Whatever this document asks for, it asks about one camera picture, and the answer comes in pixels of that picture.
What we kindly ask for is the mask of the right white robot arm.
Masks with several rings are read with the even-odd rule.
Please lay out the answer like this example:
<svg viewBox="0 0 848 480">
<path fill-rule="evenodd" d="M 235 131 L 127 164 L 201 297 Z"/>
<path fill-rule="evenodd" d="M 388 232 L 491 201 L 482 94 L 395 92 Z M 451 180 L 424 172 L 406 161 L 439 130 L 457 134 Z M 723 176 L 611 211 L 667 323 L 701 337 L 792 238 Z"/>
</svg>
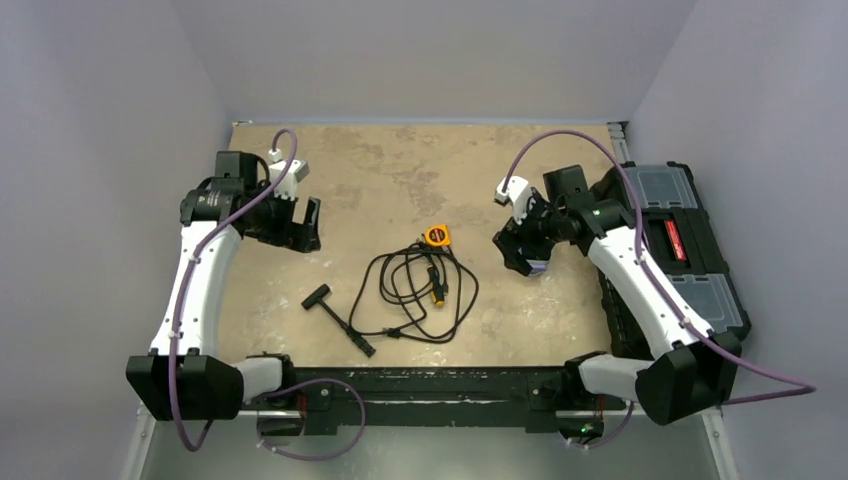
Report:
<svg viewBox="0 0 848 480">
<path fill-rule="evenodd" d="M 549 172 L 544 181 L 545 195 L 513 174 L 495 189 L 495 202 L 512 209 L 493 237 L 505 267 L 538 276 L 557 244 L 576 246 L 612 284 L 651 352 L 648 360 L 610 353 L 572 359 L 565 365 L 565 393 L 638 403 L 658 425 L 728 401 L 741 343 L 730 332 L 716 332 L 672 286 L 647 251 L 641 216 L 597 199 L 578 165 Z"/>
</svg>

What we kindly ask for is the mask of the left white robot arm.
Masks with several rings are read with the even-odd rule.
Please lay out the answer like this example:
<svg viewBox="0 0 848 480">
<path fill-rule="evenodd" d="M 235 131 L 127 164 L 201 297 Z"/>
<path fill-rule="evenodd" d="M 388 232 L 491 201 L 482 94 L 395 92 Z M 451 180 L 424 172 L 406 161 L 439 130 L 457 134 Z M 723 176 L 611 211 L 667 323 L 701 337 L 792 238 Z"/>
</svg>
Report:
<svg viewBox="0 0 848 480">
<path fill-rule="evenodd" d="M 270 163 L 255 154 L 220 151 L 214 176 L 180 204 L 180 260 L 170 300 L 147 353 L 129 358 L 126 378 L 159 421 L 229 420 L 251 401 L 294 379 L 284 354 L 258 354 L 237 363 L 218 357 L 218 325 L 232 263 L 242 241 L 301 253 L 320 249 L 321 202 L 307 201 L 294 219 L 303 160 Z"/>
</svg>

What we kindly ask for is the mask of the black grey umbrella case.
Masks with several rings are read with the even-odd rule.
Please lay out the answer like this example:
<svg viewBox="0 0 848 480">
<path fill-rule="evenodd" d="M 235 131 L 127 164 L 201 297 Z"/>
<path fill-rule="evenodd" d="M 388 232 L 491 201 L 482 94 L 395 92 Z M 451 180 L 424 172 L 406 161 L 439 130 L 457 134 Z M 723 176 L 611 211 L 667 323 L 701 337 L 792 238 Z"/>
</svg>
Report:
<svg viewBox="0 0 848 480">
<path fill-rule="evenodd" d="M 548 260 L 528 259 L 527 265 L 529 267 L 529 271 L 527 273 L 527 276 L 528 277 L 535 277 L 535 276 L 540 276 L 540 275 L 544 274 L 548 270 L 549 261 Z"/>
</svg>

